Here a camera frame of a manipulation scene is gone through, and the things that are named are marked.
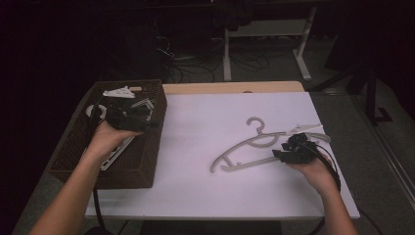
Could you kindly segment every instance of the white table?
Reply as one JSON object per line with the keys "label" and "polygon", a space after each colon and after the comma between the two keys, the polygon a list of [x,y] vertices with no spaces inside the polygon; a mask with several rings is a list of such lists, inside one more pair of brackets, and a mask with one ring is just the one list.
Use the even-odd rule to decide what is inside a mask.
{"label": "white table", "polygon": [[[279,162],[235,172],[219,167],[215,173],[209,171],[227,149],[256,136],[258,123],[246,124],[250,117],[264,120],[263,132],[320,123],[308,93],[167,95],[167,103],[153,188],[99,191],[104,217],[284,220],[324,216],[315,190],[299,172]],[[324,133],[324,129],[315,132]],[[271,149],[281,149],[286,140],[281,138],[268,149],[243,147],[231,156],[243,163],[270,157]],[[320,141],[320,145],[332,153],[329,144]],[[339,174],[347,210],[358,218]],[[92,199],[86,216],[95,216]]]}

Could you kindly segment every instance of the dark background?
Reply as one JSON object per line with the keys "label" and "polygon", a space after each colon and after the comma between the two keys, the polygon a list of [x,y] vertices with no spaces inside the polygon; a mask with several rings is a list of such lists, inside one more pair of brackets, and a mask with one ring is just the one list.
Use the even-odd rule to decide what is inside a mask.
{"label": "dark background", "polygon": [[[13,231],[72,112],[95,81],[165,77],[163,56],[156,50],[160,32],[153,28],[155,19],[162,23],[163,35],[191,53],[209,48],[209,38],[216,36],[209,11],[159,15],[80,10],[112,6],[111,1],[99,3],[1,3],[2,233]],[[136,7],[154,2],[125,4]],[[319,9],[312,34],[339,36],[327,66],[343,71],[363,59],[374,62],[380,79],[393,88],[414,118],[413,8],[404,1],[349,1],[346,6]],[[201,25],[211,31],[197,31]],[[183,41],[197,46],[188,48]]]}

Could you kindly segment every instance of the hand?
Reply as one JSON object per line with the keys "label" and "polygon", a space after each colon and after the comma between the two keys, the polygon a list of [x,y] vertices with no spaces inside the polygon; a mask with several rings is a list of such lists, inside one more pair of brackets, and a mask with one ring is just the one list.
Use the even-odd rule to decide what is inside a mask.
{"label": "hand", "polygon": [[[327,158],[327,156],[322,155],[326,158],[329,163],[332,162]],[[333,179],[333,176],[330,174],[327,167],[321,163],[319,159],[314,159],[309,164],[287,164],[289,167],[298,170],[301,172],[308,183],[315,188],[318,194],[323,196],[326,192],[330,190],[336,190],[336,182]]]}
{"label": "hand", "polygon": [[142,133],[143,132],[116,130],[104,120],[95,129],[94,136],[82,158],[93,159],[100,165],[109,158],[110,153],[118,147],[124,139]]}

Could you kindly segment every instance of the white plastic piece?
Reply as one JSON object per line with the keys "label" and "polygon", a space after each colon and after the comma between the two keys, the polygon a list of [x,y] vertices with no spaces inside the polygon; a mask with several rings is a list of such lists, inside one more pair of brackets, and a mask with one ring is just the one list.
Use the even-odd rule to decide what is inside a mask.
{"label": "white plastic piece", "polygon": [[[98,108],[102,111],[100,115],[100,119],[104,119],[105,115],[107,114],[107,108],[105,106],[99,105]],[[93,105],[90,105],[88,108],[86,108],[86,115],[91,118],[92,109],[94,109]]]}
{"label": "white plastic piece", "polygon": [[132,93],[128,89],[128,86],[125,86],[124,88],[119,88],[119,89],[116,89],[116,90],[112,90],[112,91],[104,91],[103,95],[104,96],[109,96],[109,97],[135,98],[134,93]]}
{"label": "white plastic piece", "polygon": [[316,124],[316,125],[298,125],[296,128],[287,131],[286,134],[287,135],[294,135],[294,134],[300,134],[303,132],[309,132],[310,130],[319,128],[319,127],[323,127],[322,124]]}
{"label": "white plastic piece", "polygon": [[126,138],[122,142],[122,145],[120,147],[116,148],[115,151],[111,152],[110,158],[103,162],[103,164],[101,165],[101,170],[108,169],[108,167],[110,167],[110,165],[118,158],[118,156],[122,153],[122,151],[124,151],[124,149],[131,143],[133,139],[134,137]]}
{"label": "white plastic piece", "polygon": [[146,106],[147,106],[147,108],[148,108],[148,109],[150,109],[150,110],[153,110],[153,109],[155,108],[155,106],[153,105],[153,103],[152,103],[150,100],[148,100],[148,101],[146,102]]}
{"label": "white plastic piece", "polygon": [[131,86],[129,88],[130,91],[142,91],[143,88],[141,88],[141,86]]}
{"label": "white plastic piece", "polygon": [[141,100],[141,101],[139,101],[137,103],[132,104],[131,105],[131,108],[140,107],[140,106],[146,104],[148,101],[149,101],[148,98],[147,99],[144,99],[144,100]]}

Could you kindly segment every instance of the hanger hook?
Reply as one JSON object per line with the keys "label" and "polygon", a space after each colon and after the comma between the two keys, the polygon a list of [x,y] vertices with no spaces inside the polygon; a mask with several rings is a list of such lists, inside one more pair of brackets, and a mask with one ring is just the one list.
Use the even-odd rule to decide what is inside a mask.
{"label": "hanger hook", "polygon": [[258,127],[258,128],[256,129],[256,132],[258,132],[258,135],[262,134],[262,130],[263,130],[263,128],[265,127],[265,122],[263,122],[263,120],[262,120],[261,118],[259,118],[259,117],[250,117],[250,118],[247,120],[247,125],[251,125],[251,122],[252,122],[253,120],[257,120],[257,121],[259,121],[259,123],[260,123],[260,127]]}

